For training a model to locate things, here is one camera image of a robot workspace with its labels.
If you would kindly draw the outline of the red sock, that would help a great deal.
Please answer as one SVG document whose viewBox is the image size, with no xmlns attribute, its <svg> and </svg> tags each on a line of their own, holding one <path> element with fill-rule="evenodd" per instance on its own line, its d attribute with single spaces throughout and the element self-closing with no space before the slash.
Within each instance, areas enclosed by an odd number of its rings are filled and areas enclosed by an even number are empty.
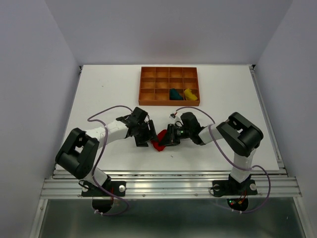
<svg viewBox="0 0 317 238">
<path fill-rule="evenodd" d="M 161 152 L 164 150 L 165 145 L 160 145 L 161 141 L 163 140 L 167 130 L 164 129 L 160 133 L 157 134 L 157 141 L 152 140 L 151 144 L 154 147 L 155 150 Z"/>
</svg>

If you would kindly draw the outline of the yellow bear sock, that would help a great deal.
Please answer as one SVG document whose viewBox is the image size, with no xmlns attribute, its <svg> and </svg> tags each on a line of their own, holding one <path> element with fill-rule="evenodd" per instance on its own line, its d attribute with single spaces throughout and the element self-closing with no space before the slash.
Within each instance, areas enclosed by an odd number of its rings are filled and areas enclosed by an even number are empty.
<svg viewBox="0 0 317 238">
<path fill-rule="evenodd" d="M 184 97 L 187 101 L 197 101 L 198 97 L 189 88 L 184 90 Z"/>
</svg>

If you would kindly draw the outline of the teal sock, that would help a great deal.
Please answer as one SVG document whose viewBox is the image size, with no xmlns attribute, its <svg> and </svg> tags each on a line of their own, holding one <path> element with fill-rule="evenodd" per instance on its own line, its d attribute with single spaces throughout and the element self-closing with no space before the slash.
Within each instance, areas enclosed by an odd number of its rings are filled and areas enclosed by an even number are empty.
<svg viewBox="0 0 317 238">
<path fill-rule="evenodd" d="M 181 96 L 181 94 L 175 88 L 171 88 L 169 91 L 169 99 L 174 101 L 182 101 L 183 96 Z"/>
</svg>

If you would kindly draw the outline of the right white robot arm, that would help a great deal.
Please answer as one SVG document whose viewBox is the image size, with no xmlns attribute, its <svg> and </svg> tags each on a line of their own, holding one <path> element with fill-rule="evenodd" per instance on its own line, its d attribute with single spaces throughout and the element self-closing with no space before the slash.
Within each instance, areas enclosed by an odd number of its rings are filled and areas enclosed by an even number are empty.
<svg viewBox="0 0 317 238">
<path fill-rule="evenodd" d="M 213 142 L 219 148 L 218 140 L 225 140 L 234 152 L 234 159 L 227 161 L 232 165 L 228 188 L 233 193 L 240 193 L 246 187 L 252 169 L 252 160 L 264 135 L 262 131 L 238 112 L 232 113 L 227 120 L 201 126 L 192 112 L 183 113 L 180 122 L 167 126 L 163 137 L 158 140 L 159 147 L 176 146 L 182 139 L 191 139 L 196 145 Z"/>
</svg>

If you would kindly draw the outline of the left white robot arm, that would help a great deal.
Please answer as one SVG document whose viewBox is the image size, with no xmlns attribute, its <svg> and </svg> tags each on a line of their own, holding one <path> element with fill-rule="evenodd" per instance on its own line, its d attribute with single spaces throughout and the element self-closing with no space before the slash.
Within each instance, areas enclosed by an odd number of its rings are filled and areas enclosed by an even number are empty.
<svg viewBox="0 0 317 238">
<path fill-rule="evenodd" d="M 88 118 L 89 122 L 99 122 L 102 126 L 89 130 L 72 129 L 57 153 L 55 163 L 78 180 L 92 184 L 98 195 L 106 195 L 110 191 L 110 177 L 98 168 L 106 146 L 133 137 L 137 147 L 148 147 L 149 142 L 158 139 L 146 111 L 135 107 L 130 112 L 109 124 L 96 118 L 100 113 Z"/>
</svg>

